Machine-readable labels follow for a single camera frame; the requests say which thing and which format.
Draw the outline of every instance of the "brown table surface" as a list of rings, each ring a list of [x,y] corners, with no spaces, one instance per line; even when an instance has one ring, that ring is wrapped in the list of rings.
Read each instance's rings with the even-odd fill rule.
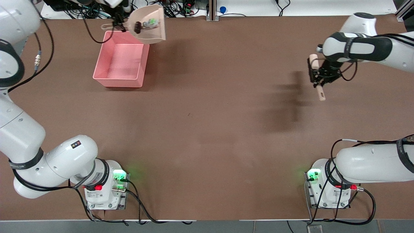
[[[132,174],[156,219],[305,219],[303,172],[328,158],[335,140],[413,133],[410,73],[362,63],[353,81],[326,85],[327,101],[318,100],[306,59],[346,18],[167,19],[168,40],[151,45],[141,89],[93,80],[101,45],[81,20],[49,20],[51,65],[10,96],[45,128],[45,151],[78,134],[92,137],[100,158]],[[88,21],[98,39],[104,22]],[[379,16],[377,30],[405,31],[393,15]],[[44,64],[50,43],[43,26],[38,33]],[[28,74],[36,51],[31,37],[22,55]],[[19,196],[5,156],[0,164],[1,220],[86,218],[73,190]],[[414,217],[413,182],[364,187],[377,201],[376,218]],[[370,209],[361,194],[338,218],[367,218]],[[131,199],[105,218],[137,219],[137,204]]]

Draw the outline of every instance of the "pink container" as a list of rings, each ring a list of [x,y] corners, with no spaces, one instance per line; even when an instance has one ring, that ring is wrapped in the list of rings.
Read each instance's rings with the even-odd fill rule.
[[[105,32],[104,41],[112,31]],[[94,79],[105,87],[142,87],[149,44],[142,44],[129,32],[113,32],[102,44]]]

